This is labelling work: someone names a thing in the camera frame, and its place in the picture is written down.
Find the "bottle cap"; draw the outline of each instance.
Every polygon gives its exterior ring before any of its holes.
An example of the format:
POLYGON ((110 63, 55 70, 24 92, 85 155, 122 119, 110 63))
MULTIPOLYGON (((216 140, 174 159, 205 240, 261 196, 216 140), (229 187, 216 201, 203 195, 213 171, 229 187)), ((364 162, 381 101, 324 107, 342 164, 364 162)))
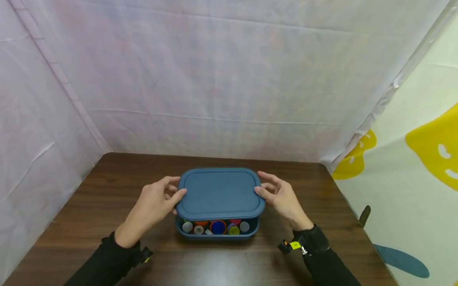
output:
POLYGON ((213 234, 225 234, 226 223, 222 220, 215 220, 210 225, 210 231, 213 232, 213 234))
POLYGON ((208 224, 208 221, 193 221, 193 223, 197 226, 206 226, 208 224))
POLYGON ((229 229, 229 234, 230 235, 239 235, 240 234, 240 229, 238 226, 234 225, 229 229))
POLYGON ((204 231, 203 226, 196 226, 194 228, 194 234, 203 234, 203 231, 204 231))
POLYGON ((250 230, 250 224, 246 221, 242 221, 240 223, 240 231, 242 232, 248 232, 250 230))
POLYGON ((229 221, 230 221, 230 223, 233 223, 236 226, 239 225, 242 222, 242 220, 238 220, 238 219, 233 219, 233 220, 229 220, 229 221))
POLYGON ((183 223, 183 226, 181 227, 181 229, 184 232, 190 233, 192 230, 192 223, 189 221, 186 221, 185 223, 183 223))

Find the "blue plastic container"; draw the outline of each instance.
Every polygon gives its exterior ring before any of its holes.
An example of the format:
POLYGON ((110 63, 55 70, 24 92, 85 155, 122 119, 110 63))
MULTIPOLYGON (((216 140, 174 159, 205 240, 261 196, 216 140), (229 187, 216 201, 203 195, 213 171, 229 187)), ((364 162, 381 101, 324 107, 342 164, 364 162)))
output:
POLYGON ((254 192, 260 186, 259 177, 247 168, 192 169, 181 176, 178 189, 188 191, 176 206, 178 216, 175 225, 189 240, 236 241, 254 235, 259 228, 258 216, 266 206, 263 198, 254 192), (250 230, 240 235, 192 234, 181 229, 188 221, 214 221, 242 219, 250 230))

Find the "white bottle cap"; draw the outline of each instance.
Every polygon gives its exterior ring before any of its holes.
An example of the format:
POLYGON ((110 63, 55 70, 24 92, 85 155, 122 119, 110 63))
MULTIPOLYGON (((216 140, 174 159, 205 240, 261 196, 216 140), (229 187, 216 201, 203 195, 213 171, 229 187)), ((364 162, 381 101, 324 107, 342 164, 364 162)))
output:
POLYGON ((248 232, 250 230, 250 224, 246 221, 242 221, 239 228, 241 232, 248 232))
POLYGON ((186 221, 185 223, 183 223, 183 226, 181 227, 181 229, 184 232, 190 233, 192 230, 192 222, 186 221))
POLYGON ((203 226, 196 226, 194 228, 194 234, 203 234, 203 231, 204 231, 203 226))

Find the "black wrist strap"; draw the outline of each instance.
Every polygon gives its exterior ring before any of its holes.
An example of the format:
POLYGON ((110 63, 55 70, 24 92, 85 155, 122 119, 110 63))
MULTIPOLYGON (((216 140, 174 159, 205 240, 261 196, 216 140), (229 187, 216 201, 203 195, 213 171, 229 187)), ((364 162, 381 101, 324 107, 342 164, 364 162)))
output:
POLYGON ((326 236, 317 225, 310 230, 303 230, 300 232, 293 231, 293 234, 294 240, 298 241, 299 239, 296 239, 296 237, 302 237, 301 241, 303 241, 304 244, 302 246, 307 251, 307 255, 322 253, 330 248, 326 236))

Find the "right hand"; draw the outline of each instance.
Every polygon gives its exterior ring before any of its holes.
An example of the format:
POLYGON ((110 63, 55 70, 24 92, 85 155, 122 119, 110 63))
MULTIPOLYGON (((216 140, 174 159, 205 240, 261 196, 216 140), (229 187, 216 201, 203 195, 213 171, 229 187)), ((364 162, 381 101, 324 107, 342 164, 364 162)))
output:
POLYGON ((269 183, 255 187, 255 192, 281 215, 295 231, 312 229, 313 222, 307 217, 294 194, 291 185, 275 175, 258 171, 269 183))

